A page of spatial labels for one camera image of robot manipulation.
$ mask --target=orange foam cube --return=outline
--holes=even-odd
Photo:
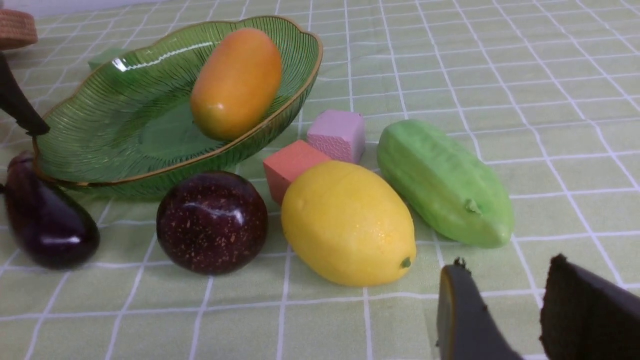
[[[331,160],[303,140],[297,140],[275,152],[262,162],[271,198],[282,205],[289,185],[303,172],[322,162]]]

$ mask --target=table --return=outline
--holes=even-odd
[[[553,255],[640,295],[638,0],[173,0],[38,19],[39,43],[8,57],[44,113],[110,47],[269,13],[319,34],[324,59],[298,119],[239,167],[270,211],[262,254],[228,277],[193,275],[157,246],[156,202],[83,197],[101,248],[82,269],[46,272],[15,250],[3,213],[3,360],[437,359],[439,271],[458,256],[526,359],[546,358],[538,316]],[[372,170],[381,130],[405,118],[476,152],[511,194],[513,241],[462,246],[416,217],[419,255],[400,281],[360,289],[320,279],[287,249],[261,160],[304,138],[328,108],[365,115],[361,164]],[[1,118],[6,169],[31,144]]]

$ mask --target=foam block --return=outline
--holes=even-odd
[[[359,113],[326,110],[307,131],[307,141],[332,159],[358,163],[364,152],[364,119]]]
[[[331,160],[329,156],[298,140],[280,149],[262,162],[271,198],[278,205],[289,185],[314,165]]]

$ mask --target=yellow lemon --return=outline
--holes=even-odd
[[[413,218],[378,174],[325,161],[300,175],[282,202],[282,229],[313,271],[345,286],[376,286],[404,276],[416,255]]]

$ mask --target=papaya stem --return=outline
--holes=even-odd
[[[467,199],[465,203],[465,209],[467,209],[467,211],[470,213],[482,215],[482,211],[480,211],[480,208],[478,208],[478,205],[473,199]]]

